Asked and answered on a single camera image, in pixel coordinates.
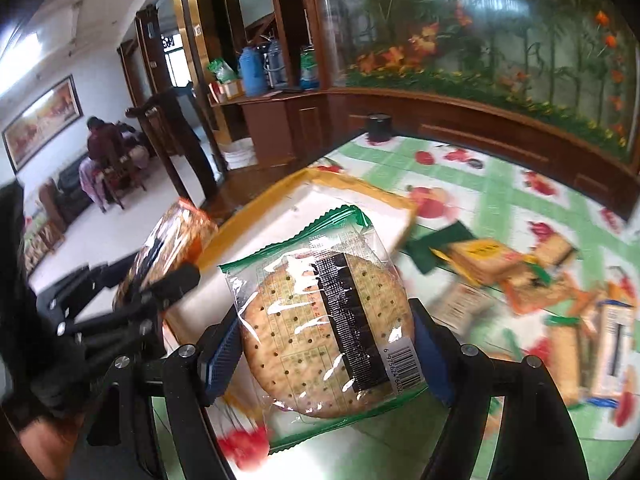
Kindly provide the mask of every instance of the tablecloth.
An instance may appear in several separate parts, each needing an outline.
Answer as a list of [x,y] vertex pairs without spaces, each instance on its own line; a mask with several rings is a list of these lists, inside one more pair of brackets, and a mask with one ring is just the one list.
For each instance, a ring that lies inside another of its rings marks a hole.
[[[536,243],[542,224],[564,235],[579,250],[569,273],[581,288],[610,281],[638,296],[640,247],[623,231],[623,221],[597,202],[567,186],[484,153],[441,142],[395,137],[369,142],[360,136],[318,160],[314,166],[346,172],[382,189],[413,198],[418,219],[411,237],[441,229],[456,220],[478,237],[495,237],[516,250]],[[436,269],[422,275],[402,252],[395,263],[410,297],[423,304],[454,277]],[[477,331],[485,336],[504,326],[513,330],[521,348],[528,348],[540,326],[540,313],[515,316],[503,312],[499,321]],[[631,365],[640,368],[640,320],[635,322]],[[605,479],[616,468],[640,432],[638,392],[633,412],[617,427],[611,408],[590,404],[570,410],[587,461],[590,478]],[[161,399],[154,407],[170,480],[183,478],[175,460],[168,419]],[[270,456],[258,472],[238,478],[260,479],[407,479],[419,478],[446,421],[447,410],[428,391],[383,415],[332,431]],[[495,431],[485,438],[473,478],[489,473],[497,441]]]

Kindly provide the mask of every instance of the glass panel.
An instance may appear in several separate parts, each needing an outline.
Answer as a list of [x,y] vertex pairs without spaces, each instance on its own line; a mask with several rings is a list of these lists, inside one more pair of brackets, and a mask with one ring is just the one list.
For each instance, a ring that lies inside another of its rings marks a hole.
[[174,34],[174,45],[175,47],[182,46],[182,36],[180,34]]
[[184,55],[184,50],[176,50],[175,52],[171,52],[166,55],[171,63],[175,85],[185,86],[191,81],[191,74],[189,74],[189,66],[187,65],[187,58]]
[[171,84],[177,86],[175,84],[175,75],[174,75],[174,67],[171,66],[171,59],[168,54],[164,54],[164,59],[166,60],[166,67],[169,69],[169,77],[171,78]]
[[437,92],[628,159],[637,41],[609,0],[320,0],[334,84]]

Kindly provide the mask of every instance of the black label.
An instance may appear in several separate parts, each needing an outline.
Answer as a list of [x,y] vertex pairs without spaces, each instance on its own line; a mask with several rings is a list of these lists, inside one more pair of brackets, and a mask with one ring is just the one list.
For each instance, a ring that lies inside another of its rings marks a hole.
[[316,261],[318,287],[342,353],[353,390],[368,390],[389,378],[367,322],[353,276],[343,253]]

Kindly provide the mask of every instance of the thermos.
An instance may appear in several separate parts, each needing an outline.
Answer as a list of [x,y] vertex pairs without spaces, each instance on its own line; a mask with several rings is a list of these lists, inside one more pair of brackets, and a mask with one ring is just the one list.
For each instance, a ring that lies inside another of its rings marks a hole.
[[271,40],[271,45],[267,51],[264,69],[269,76],[269,84],[272,88],[283,88],[287,86],[287,74],[284,68],[284,58],[282,57],[282,47],[275,38]]
[[244,93],[249,97],[265,94],[268,90],[267,79],[262,69],[262,59],[252,46],[246,46],[240,56],[240,69]]

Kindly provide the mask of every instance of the chair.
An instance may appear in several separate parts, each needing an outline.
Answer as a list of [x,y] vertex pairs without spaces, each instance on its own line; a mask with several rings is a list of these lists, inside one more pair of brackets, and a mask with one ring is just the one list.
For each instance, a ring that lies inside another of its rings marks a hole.
[[218,193],[218,185],[213,170],[207,160],[207,156],[200,145],[200,140],[191,126],[189,126],[180,109],[177,98],[181,95],[186,95],[191,105],[193,105],[207,135],[207,139],[209,139],[215,164],[224,176],[226,174],[225,159],[222,157],[222,153],[220,153],[220,149],[206,117],[195,101],[192,83],[189,83],[183,88],[170,88],[165,92],[154,94],[141,107],[128,108],[125,115],[138,119],[142,130],[146,133],[146,136],[156,150],[176,191],[181,197],[188,200],[191,199],[180,175],[171,161],[171,153],[166,146],[167,139],[171,140],[170,144],[174,145],[179,155],[184,155],[187,158],[189,165],[193,168],[193,172],[196,174],[202,186],[205,199],[212,198]]
[[[106,154],[108,166],[100,168],[100,172],[96,175],[96,180],[104,183],[104,186],[113,197],[115,203],[118,204],[121,209],[124,209],[122,200],[120,200],[117,193],[117,187],[113,186],[113,182],[122,182],[124,178],[128,178],[130,183],[129,187],[133,184],[134,187],[141,187],[144,191],[146,191],[146,187],[142,182],[138,168],[133,163],[133,160],[131,160],[129,152],[124,150],[124,139],[120,133],[118,133],[118,136],[121,142],[120,150],[117,149],[110,137],[102,139],[102,148]],[[123,150],[125,151],[125,155],[118,156],[118,151],[122,153]]]

